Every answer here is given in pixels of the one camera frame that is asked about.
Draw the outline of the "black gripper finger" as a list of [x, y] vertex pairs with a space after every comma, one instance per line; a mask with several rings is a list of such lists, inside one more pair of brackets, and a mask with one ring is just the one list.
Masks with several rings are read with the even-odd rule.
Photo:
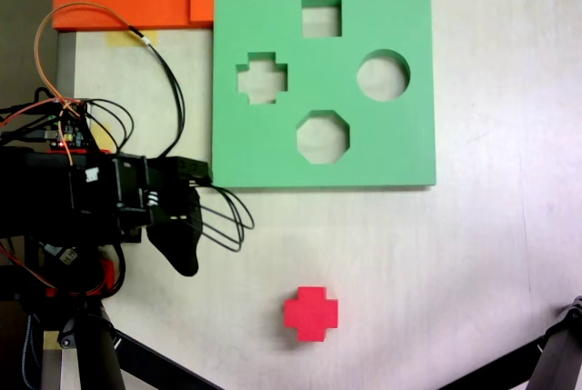
[[197, 191], [161, 194], [151, 211], [152, 223], [146, 228], [149, 242], [180, 275], [194, 276], [199, 267], [196, 248], [203, 229]]

